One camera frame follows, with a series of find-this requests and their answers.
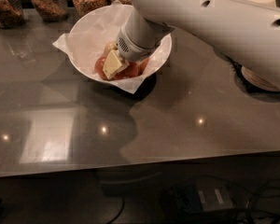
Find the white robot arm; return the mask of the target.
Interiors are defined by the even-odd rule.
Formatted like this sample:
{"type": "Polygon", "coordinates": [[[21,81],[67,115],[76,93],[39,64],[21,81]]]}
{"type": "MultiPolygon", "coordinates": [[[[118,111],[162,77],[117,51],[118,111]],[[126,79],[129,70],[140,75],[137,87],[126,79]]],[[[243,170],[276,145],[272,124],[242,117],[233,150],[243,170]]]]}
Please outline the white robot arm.
{"type": "Polygon", "coordinates": [[[280,8],[247,0],[132,0],[116,37],[132,62],[151,55],[175,28],[200,38],[280,89],[280,8]]]}

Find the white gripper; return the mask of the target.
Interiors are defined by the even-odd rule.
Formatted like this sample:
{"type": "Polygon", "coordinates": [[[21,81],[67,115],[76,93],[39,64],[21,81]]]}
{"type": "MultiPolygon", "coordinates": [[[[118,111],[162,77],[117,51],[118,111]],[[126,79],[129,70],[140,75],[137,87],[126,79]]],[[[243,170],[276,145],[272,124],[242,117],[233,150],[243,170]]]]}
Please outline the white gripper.
{"type": "Polygon", "coordinates": [[[119,30],[116,43],[119,51],[112,49],[103,65],[103,72],[108,80],[128,67],[129,64],[125,60],[137,62],[149,57],[155,51],[154,49],[145,49],[136,45],[123,28],[119,30]]]}

